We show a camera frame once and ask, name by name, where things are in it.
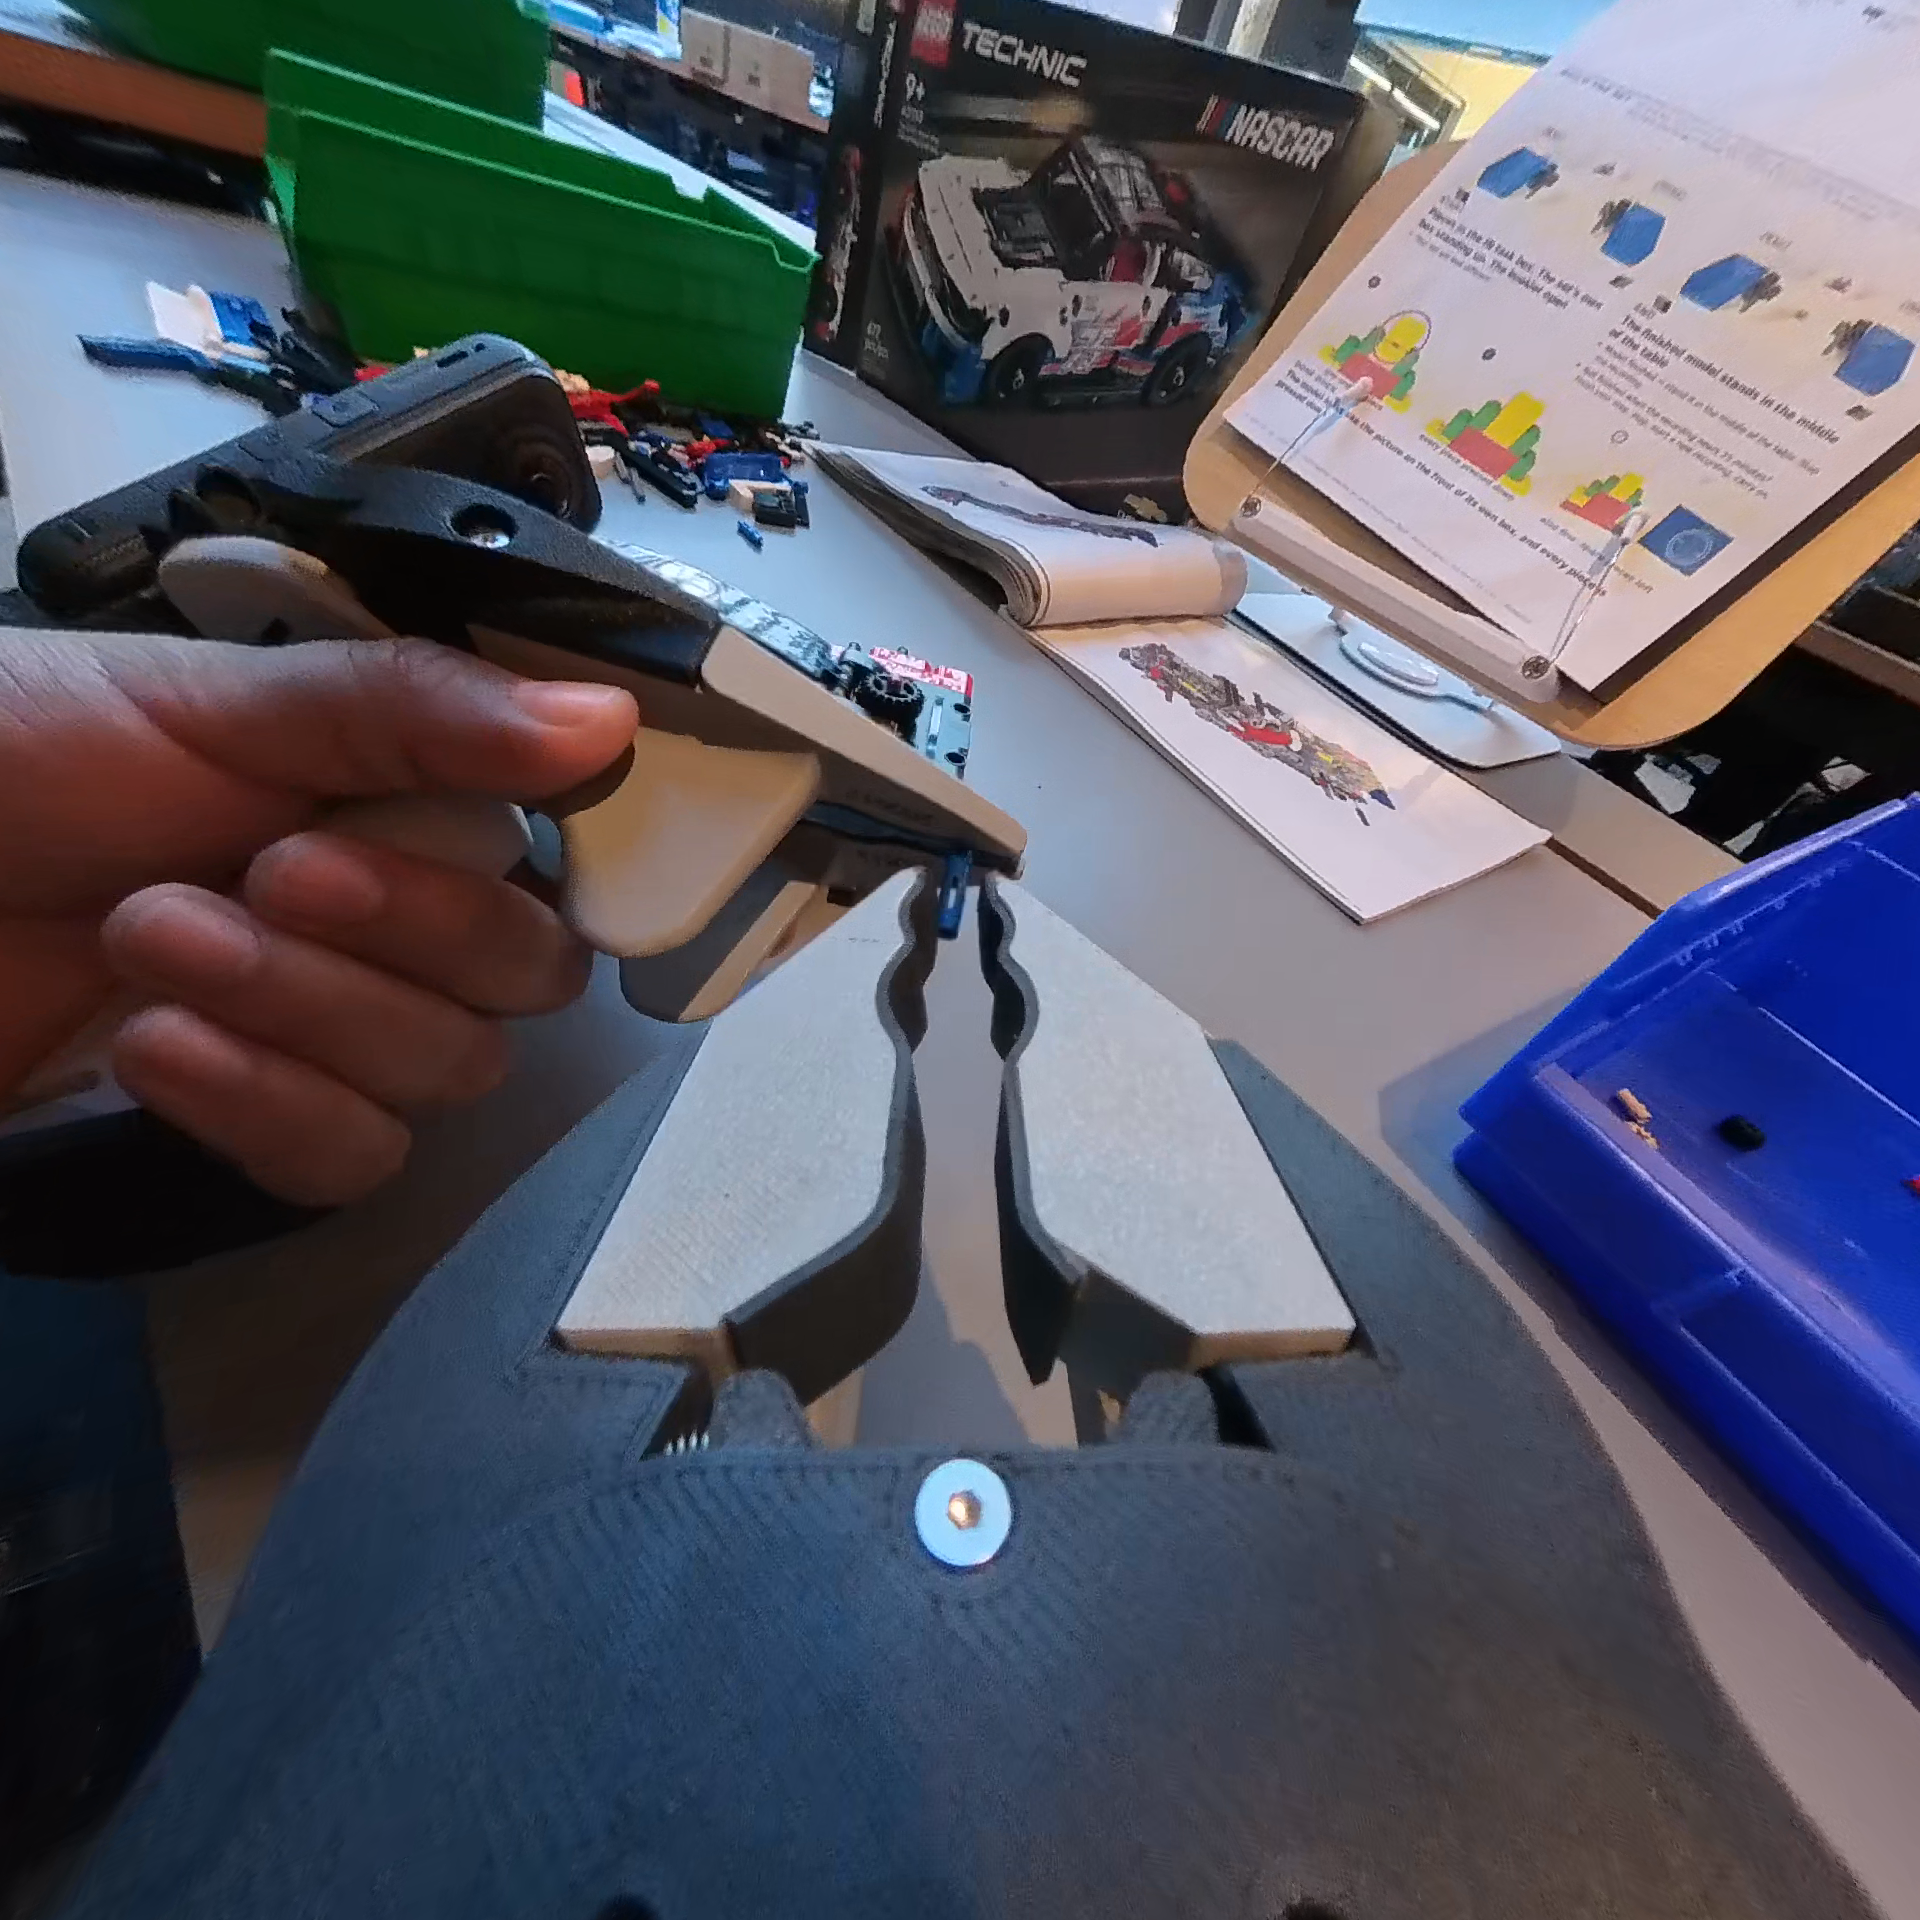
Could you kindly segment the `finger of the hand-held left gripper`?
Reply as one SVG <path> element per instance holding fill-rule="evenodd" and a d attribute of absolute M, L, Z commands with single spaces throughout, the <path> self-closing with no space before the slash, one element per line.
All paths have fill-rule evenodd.
<path fill-rule="evenodd" d="M 959 846 L 972 848 L 964 832 L 915 829 L 866 814 L 853 803 L 814 802 L 805 807 L 805 879 L 829 898 L 860 902 L 873 896 L 889 876 L 904 868 L 926 868 L 933 876 L 936 898 L 942 855 Z"/>
<path fill-rule="evenodd" d="M 977 868 L 1022 876 L 1022 822 L 732 625 L 719 627 L 702 657 L 698 694 L 710 706 L 710 744 L 779 749 L 818 760 L 814 807 L 833 829 L 925 855 L 971 853 Z"/>

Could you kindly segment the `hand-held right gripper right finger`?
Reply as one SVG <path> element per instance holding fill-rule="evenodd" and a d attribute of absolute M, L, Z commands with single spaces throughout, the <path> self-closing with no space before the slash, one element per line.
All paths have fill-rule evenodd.
<path fill-rule="evenodd" d="M 978 891 L 1003 1302 L 1032 1381 L 1341 1355 L 1355 1309 L 1207 1031 L 1014 882 Z"/>

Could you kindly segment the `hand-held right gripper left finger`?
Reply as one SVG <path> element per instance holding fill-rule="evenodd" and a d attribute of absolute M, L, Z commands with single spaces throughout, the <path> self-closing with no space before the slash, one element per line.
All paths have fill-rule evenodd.
<path fill-rule="evenodd" d="M 929 967 L 907 868 L 710 1023 L 559 1314 L 571 1355 L 841 1393 L 921 1285 L 915 1046 Z"/>

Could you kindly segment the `toy brick car model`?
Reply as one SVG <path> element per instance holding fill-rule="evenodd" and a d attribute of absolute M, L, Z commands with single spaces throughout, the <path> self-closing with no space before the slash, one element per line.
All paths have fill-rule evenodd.
<path fill-rule="evenodd" d="M 660 582 L 685 592 L 722 625 L 751 637 L 764 654 L 784 660 L 805 681 L 910 743 L 919 755 L 965 778 L 972 755 L 972 676 L 921 660 L 897 646 L 833 643 L 769 605 L 710 576 L 698 566 L 670 558 L 637 541 L 607 541 L 614 557 L 644 566 Z"/>

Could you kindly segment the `instruction booklet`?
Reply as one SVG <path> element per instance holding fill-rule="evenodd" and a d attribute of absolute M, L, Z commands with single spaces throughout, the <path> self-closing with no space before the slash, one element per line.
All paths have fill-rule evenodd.
<path fill-rule="evenodd" d="M 1233 620 L 1246 557 L 1077 509 L 1013 467 L 823 443 L 823 476 L 1003 595 L 1003 618 L 1355 925 L 1549 848 L 1549 829 Z"/>

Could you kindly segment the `blue storage bin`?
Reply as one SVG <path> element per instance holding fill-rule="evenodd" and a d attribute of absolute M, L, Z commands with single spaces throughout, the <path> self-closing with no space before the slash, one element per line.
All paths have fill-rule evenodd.
<path fill-rule="evenodd" d="M 1912 1642 L 1916 797 L 1662 912 L 1458 1116 L 1458 1177 Z"/>

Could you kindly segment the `grey desk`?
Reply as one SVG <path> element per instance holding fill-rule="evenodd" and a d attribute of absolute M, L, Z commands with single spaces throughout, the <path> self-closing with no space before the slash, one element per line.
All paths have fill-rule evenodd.
<path fill-rule="evenodd" d="M 235 215 L 3 175 L 3 569 L 12 525 L 220 443 L 227 396 L 121 398 L 78 334 L 148 316 L 148 280 L 287 298 L 277 239 Z M 838 489 L 755 558 L 732 522 L 616 494 L 603 534 L 685 558 L 835 640 L 904 640 L 977 681 L 971 782 L 1028 827 L 1022 882 L 1243 1046 L 1406 1188 L 1512 1301 L 1613 1452 L 1697 1642 L 1784 1783 L 1887 1918 L 1916 1918 L 1916 1653 L 1662 1405 L 1478 1195 L 1457 1106 L 1659 912 L 1727 860 L 1572 760 L 1490 782 L 1559 842 L 1381 925 L 1323 896 L 1042 660 L 982 599 Z M 993 1236 L 999 1066 L 972 916 L 926 986 L 919 1056 L 925 1282 L 829 1426 L 862 1445 L 1068 1445 L 1068 1381 L 1032 1384 Z M 404 1174 L 282 1255 L 150 1285 L 182 1561 L 209 1648 L 323 1405 L 430 1261 L 628 1075 L 664 1029 L 607 967 L 526 1023 L 498 1090 L 422 1124 Z"/>

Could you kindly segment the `person's left hand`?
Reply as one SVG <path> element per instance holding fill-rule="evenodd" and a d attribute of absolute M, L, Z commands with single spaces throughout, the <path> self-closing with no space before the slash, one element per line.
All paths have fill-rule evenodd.
<path fill-rule="evenodd" d="M 430 640 L 238 646 L 3 631 L 3 1114 L 83 1040 L 135 1103 L 302 1209 L 485 1098 L 587 949 L 505 879 L 320 819 L 543 803 L 631 753 L 616 686 Z"/>

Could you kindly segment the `pile of loose toy bricks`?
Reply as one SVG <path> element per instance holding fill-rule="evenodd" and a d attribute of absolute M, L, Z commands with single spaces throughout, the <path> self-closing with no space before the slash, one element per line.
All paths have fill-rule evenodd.
<path fill-rule="evenodd" d="M 466 334 L 444 351 L 371 365 L 316 334 L 293 306 L 272 325 L 250 298 L 154 280 L 148 295 L 154 338 L 86 334 L 86 360 L 109 374 L 188 376 L 201 389 L 250 398 L 269 421 L 64 509 L 37 525 L 37 535 L 73 548 L 141 541 L 141 525 L 158 522 L 165 496 L 214 458 L 269 464 L 277 455 L 469 476 L 590 529 L 602 515 L 602 482 L 616 467 L 698 501 L 710 489 L 706 462 L 751 452 L 744 432 L 713 415 L 670 413 L 657 381 L 624 396 L 595 389 L 497 334 Z"/>

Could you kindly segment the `green storage bin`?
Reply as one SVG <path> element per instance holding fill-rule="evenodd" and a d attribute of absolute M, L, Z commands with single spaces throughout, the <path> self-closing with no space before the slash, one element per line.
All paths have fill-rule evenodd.
<path fill-rule="evenodd" d="M 607 393 L 779 415 L 815 251 L 660 168 L 272 48 L 299 288 L 368 363 L 498 334 Z"/>
<path fill-rule="evenodd" d="M 197 79 L 265 88 L 289 52 L 539 129 L 543 5 L 73 5 L 109 47 Z"/>

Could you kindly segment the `black toy car set box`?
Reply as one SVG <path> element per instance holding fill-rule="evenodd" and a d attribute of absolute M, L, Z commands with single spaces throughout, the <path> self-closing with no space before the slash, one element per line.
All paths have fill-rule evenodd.
<path fill-rule="evenodd" d="M 1182 467 L 1385 114 L 1073 5 L 849 5 L 805 351 L 1072 507 L 1182 522 Z"/>

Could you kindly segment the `wooden side table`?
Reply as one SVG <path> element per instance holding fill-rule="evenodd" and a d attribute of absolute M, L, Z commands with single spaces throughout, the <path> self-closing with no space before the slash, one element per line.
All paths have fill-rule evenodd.
<path fill-rule="evenodd" d="M 243 159 L 269 151 L 259 94 L 116 56 L 49 16 L 3 16 L 3 103 Z"/>

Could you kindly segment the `wooden stand with instruction sheet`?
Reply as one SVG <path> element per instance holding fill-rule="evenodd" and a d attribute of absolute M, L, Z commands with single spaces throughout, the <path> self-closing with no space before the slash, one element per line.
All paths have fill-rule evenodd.
<path fill-rule="evenodd" d="M 1613 5 L 1223 409 L 1237 529 L 1598 694 L 1916 439 L 1916 5 Z"/>

